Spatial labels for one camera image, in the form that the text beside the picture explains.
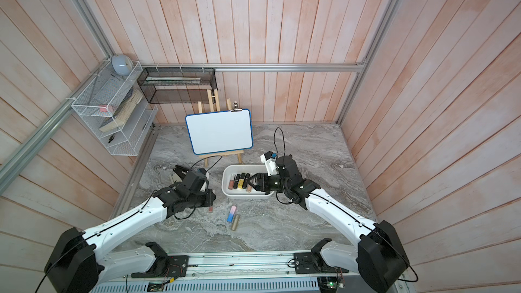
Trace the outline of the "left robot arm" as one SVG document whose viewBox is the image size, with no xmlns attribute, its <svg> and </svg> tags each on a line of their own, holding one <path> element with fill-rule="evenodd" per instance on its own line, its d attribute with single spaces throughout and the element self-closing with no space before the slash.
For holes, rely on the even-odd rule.
<svg viewBox="0 0 521 293">
<path fill-rule="evenodd" d="M 71 228 L 58 239 L 44 268 L 57 292 L 90 292 L 97 285 L 125 275 L 169 278 L 169 256 L 159 244 L 123 252 L 114 249 L 136 233 L 187 208 L 210 207 L 216 196 L 205 169 L 184 170 L 182 180 L 153 193 L 137 207 L 84 231 Z"/>
</svg>

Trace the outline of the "gold black square lipstick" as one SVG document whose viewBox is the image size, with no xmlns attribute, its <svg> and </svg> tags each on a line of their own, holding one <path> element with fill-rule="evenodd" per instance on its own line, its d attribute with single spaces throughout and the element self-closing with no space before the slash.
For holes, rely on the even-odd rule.
<svg viewBox="0 0 521 293">
<path fill-rule="evenodd" d="M 247 173 L 241 173 L 237 182 L 237 189 L 244 189 L 244 182 L 246 180 Z"/>
</svg>

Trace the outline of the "black lipstick gold band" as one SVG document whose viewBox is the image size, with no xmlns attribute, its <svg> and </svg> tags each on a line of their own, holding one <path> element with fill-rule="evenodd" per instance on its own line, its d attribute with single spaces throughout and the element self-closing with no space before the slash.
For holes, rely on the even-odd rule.
<svg viewBox="0 0 521 293">
<path fill-rule="evenodd" d="M 244 182 L 243 182 L 243 185 L 242 185 L 242 188 L 243 188 L 243 189 L 247 189 L 247 188 L 248 188 L 248 179 L 249 179 L 249 177 L 250 177 L 250 174 L 247 173 L 247 174 L 245 175 Z"/>
</svg>

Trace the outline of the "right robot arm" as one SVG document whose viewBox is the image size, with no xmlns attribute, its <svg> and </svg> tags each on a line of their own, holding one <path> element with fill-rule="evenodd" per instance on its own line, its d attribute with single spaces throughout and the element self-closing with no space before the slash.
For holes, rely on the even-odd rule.
<svg viewBox="0 0 521 293">
<path fill-rule="evenodd" d="M 245 186 L 263 193 L 282 193 L 289 204 L 301 206 L 332 225 L 349 244 L 330 238 L 310 252 L 294 254 L 295 271 L 306 273 L 353 272 L 375 292 L 387 292 L 411 267 L 398 234 L 389 222 L 374 222 L 344 206 L 313 180 L 304 179 L 291 155 L 262 155 L 265 172 L 244 176 Z"/>
</svg>

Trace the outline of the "black lipstick tube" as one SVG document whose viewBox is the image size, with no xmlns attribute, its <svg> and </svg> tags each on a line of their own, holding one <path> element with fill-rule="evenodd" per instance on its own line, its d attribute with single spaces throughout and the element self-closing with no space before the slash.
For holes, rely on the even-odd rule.
<svg viewBox="0 0 521 293">
<path fill-rule="evenodd" d="M 238 188 L 238 183 L 240 181 L 240 178 L 241 178 L 241 174 L 236 174 L 235 178 L 234 178 L 234 182 L 233 182 L 233 189 L 237 189 Z"/>
</svg>

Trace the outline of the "white storage box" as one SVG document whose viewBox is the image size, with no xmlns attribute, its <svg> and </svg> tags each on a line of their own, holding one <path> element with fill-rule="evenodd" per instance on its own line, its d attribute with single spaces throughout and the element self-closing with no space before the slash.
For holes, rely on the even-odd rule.
<svg viewBox="0 0 521 293">
<path fill-rule="evenodd" d="M 248 191 L 246 187 L 242 189 L 230 189 L 229 183 L 235 180 L 237 174 L 250 174 L 254 175 L 257 173 L 267 173 L 267 168 L 264 164 L 235 164 L 229 165 L 223 171 L 223 179 L 221 183 L 222 192 L 230 199 L 242 199 L 242 200 L 255 200 L 255 199 L 269 199 L 274 195 L 273 191 L 269 193 L 256 191 L 252 189 Z"/>
</svg>

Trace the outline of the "red lip gloss tube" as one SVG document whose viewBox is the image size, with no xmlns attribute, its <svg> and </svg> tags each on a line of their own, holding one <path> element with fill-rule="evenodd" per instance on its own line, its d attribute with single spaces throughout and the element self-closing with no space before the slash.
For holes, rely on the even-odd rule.
<svg viewBox="0 0 521 293">
<path fill-rule="evenodd" d="M 229 184 L 228 184 L 228 187 L 227 187 L 229 190 L 233 190 L 234 189 L 235 177 L 236 177 L 236 175 L 233 174 L 231 179 L 230 179 L 230 181 L 229 181 Z"/>
</svg>

